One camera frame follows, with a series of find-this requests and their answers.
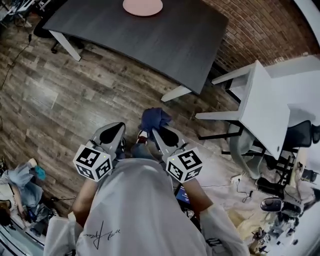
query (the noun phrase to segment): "white table leg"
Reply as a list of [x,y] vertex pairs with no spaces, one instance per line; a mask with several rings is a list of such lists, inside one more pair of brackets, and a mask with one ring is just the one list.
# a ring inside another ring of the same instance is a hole
[[51,2],[51,0],[47,0],[40,8],[40,11],[43,11],[45,9],[45,7],[47,6],[47,4],[49,4]]
[[68,42],[68,40],[65,38],[65,36],[62,33],[55,32],[52,30],[49,30],[49,31],[76,61],[80,61],[81,59],[80,55],[76,52],[76,50],[72,47],[72,45]]
[[191,91],[188,88],[180,85],[179,87],[177,87],[177,88],[173,89],[172,91],[169,91],[168,93],[163,95],[161,100],[163,102],[167,102],[167,101],[173,100],[175,98],[178,98],[178,97],[185,95],[185,94],[188,94],[188,93],[191,93]]
[[255,63],[250,64],[248,66],[241,67],[235,71],[229,72],[228,74],[221,75],[211,81],[214,85],[222,83],[224,81],[240,77],[250,72],[250,70],[254,67]]
[[208,113],[198,113],[195,115],[196,119],[206,119],[206,120],[230,120],[238,121],[240,117],[239,111],[223,111],[223,112],[208,112]]

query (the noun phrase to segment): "white cube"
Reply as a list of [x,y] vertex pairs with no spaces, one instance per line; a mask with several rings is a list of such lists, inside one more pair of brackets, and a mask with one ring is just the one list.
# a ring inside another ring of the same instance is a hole
[[203,162],[199,150],[195,147],[180,154],[168,157],[165,170],[180,183],[199,175]]
[[81,145],[73,159],[77,172],[95,182],[100,181],[112,170],[109,154]]

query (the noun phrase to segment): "pink plate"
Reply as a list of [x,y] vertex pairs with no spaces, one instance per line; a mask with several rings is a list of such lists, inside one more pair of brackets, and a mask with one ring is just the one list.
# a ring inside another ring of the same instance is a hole
[[123,8],[136,16],[151,16],[160,12],[164,4],[161,0],[124,0]]

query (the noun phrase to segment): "black chair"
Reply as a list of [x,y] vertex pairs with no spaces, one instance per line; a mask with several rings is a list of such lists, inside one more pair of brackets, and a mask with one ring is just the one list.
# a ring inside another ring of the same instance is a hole
[[317,144],[320,141],[320,125],[311,127],[312,130],[312,142]]
[[278,183],[271,183],[263,177],[259,178],[256,184],[258,191],[284,199],[284,185]]
[[304,181],[313,183],[313,182],[315,182],[317,175],[318,175],[318,173],[313,170],[304,169],[301,178]]
[[271,155],[264,155],[264,160],[266,162],[266,166],[267,168],[271,171],[271,170],[274,170],[274,169],[277,169],[279,171],[282,171],[284,168],[283,167],[280,167],[279,164],[281,165],[287,165],[288,167],[293,167],[294,164],[293,162],[290,162],[289,159],[283,157],[283,156],[280,156],[278,160],[276,160],[273,156]]
[[309,120],[303,121],[286,131],[282,150],[296,152],[294,148],[309,148],[313,142],[313,128]]
[[[43,29],[43,26],[47,23],[47,21],[52,17],[52,15],[55,14],[55,12],[63,5],[67,2],[67,0],[55,0],[50,2],[45,8],[46,11],[45,12],[41,12],[38,13],[39,16],[41,17],[41,20],[39,21],[39,23],[35,26],[34,30],[33,30],[33,34],[37,37],[40,38],[53,38],[54,36],[49,32],[49,30]],[[79,49],[83,49],[85,46],[84,44],[80,41],[80,39],[75,38],[75,37],[70,37],[69,38],[76,47],[78,47]],[[54,45],[51,48],[51,52],[53,54],[57,53],[57,45],[59,44],[59,42],[54,39]]]

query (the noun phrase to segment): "white chair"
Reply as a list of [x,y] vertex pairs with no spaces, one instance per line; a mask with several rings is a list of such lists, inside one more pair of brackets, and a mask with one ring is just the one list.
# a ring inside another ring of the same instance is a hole
[[[240,128],[237,125],[230,124],[228,133],[236,133],[239,129]],[[244,128],[241,135],[230,137],[229,148],[233,161],[248,173],[252,179],[257,180],[260,178],[259,167],[262,162],[264,152],[259,156],[253,156],[249,160],[245,159],[245,154],[253,146],[254,141],[255,137]]]

